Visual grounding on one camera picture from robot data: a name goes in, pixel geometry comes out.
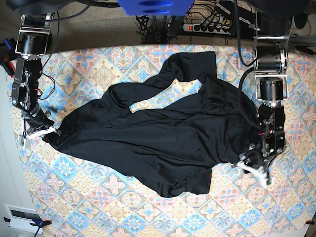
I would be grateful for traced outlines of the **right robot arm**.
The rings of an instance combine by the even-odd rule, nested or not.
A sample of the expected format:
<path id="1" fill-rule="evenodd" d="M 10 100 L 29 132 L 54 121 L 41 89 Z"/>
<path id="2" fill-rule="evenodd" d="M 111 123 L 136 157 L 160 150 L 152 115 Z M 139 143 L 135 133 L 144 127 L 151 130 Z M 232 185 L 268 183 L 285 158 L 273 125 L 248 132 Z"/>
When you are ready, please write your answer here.
<path id="1" fill-rule="evenodd" d="M 22 138 L 34 139 L 59 131 L 50 120 L 50 112 L 44 112 L 39 103 L 39 82 L 42 76 L 42 56 L 52 44 L 51 20 L 54 13 L 67 4 L 64 0 L 8 0 L 6 5 L 21 14 L 18 55 L 14 82 L 11 90 L 12 105 L 21 110 L 24 123 Z"/>

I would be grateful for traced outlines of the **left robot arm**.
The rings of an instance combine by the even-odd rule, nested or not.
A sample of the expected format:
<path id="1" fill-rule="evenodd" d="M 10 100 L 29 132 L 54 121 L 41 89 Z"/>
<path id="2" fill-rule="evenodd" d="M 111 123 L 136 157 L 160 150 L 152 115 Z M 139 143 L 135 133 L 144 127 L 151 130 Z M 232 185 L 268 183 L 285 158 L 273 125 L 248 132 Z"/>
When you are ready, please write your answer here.
<path id="1" fill-rule="evenodd" d="M 270 171 L 275 158 L 286 147 L 282 101 L 288 99 L 287 64 L 288 46 L 315 46 L 315 37 L 293 36 L 291 27 L 295 16 L 303 13 L 311 4 L 309 0 L 249 0 L 255 9 L 254 55 L 245 64 L 248 70 L 238 86 L 238 106 L 243 117 L 259 130 L 261 141 L 250 144 L 249 150 L 240 154 L 235 165 L 255 175 L 263 187 L 272 183 Z M 242 102 L 242 85 L 253 72 L 256 79 L 256 99 L 261 102 L 257 118 L 247 115 Z"/>

